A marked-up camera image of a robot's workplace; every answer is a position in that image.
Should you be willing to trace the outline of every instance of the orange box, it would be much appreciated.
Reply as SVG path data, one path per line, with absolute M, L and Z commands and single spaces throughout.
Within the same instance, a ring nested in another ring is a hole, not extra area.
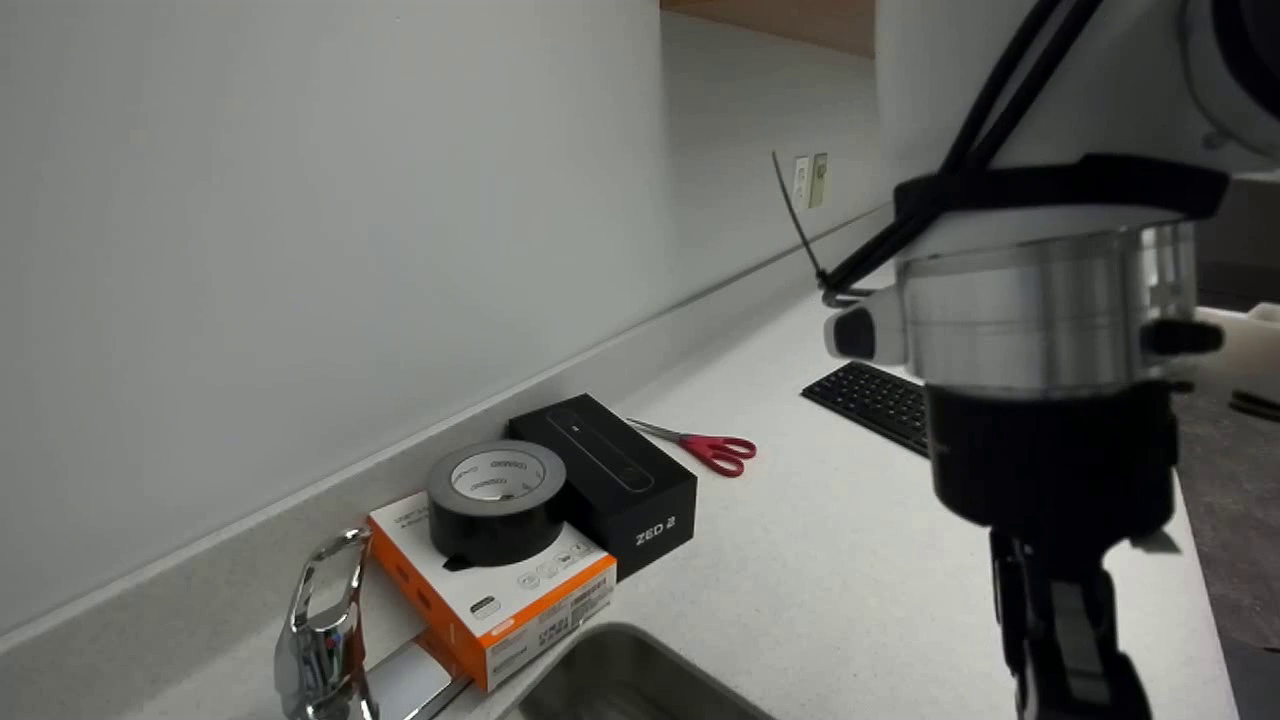
M 482 690 L 591 618 L 614 589 L 614 561 L 571 524 L 521 564 L 447 573 L 428 532 L 428 494 L 368 514 L 372 557 L 423 614 L 428 649 Z

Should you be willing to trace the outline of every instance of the roll of tape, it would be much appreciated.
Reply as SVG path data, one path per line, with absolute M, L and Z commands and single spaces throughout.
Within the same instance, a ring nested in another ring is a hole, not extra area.
M 432 544 L 444 568 L 493 568 L 542 551 L 560 534 L 552 499 L 564 461 L 539 445 L 493 441 L 444 457 L 428 474 Z

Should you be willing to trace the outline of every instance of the scissors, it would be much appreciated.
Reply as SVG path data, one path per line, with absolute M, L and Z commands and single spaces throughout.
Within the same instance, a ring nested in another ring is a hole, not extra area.
M 636 421 L 657 441 L 680 445 L 688 457 L 695 457 L 715 474 L 745 474 L 746 461 L 757 457 L 757 445 L 745 434 L 699 434 L 699 430 L 671 430 L 658 423 Z

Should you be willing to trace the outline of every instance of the chrome faucet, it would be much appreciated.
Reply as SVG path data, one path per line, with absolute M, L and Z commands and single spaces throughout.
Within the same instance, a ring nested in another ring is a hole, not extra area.
M 290 604 L 274 639 L 274 690 L 288 720 L 376 720 L 363 677 L 363 629 L 358 629 L 358 589 L 363 589 L 363 547 L 368 532 L 346 528 L 329 538 L 305 564 L 290 589 Z M 315 573 L 329 564 L 344 568 L 340 601 L 311 612 Z

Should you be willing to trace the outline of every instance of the wall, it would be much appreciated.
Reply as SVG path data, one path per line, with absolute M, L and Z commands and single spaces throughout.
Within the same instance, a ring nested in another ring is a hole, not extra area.
M 699 32 L 0 0 L 0 633 L 776 256 L 768 148 L 832 148 L 817 228 L 854 206 L 866 67 Z
M 1280 186 L 1233 184 L 1201 228 L 1201 294 L 1225 307 L 1280 301 Z
M 800 204 L 807 237 L 832 228 L 866 237 L 866 225 L 883 218 L 872 210 L 888 191 L 866 58 L 664 15 L 664 78 L 671 232 L 693 269 L 797 248 L 768 151 L 780 151 L 783 176 L 797 154 L 826 151 L 826 199 Z

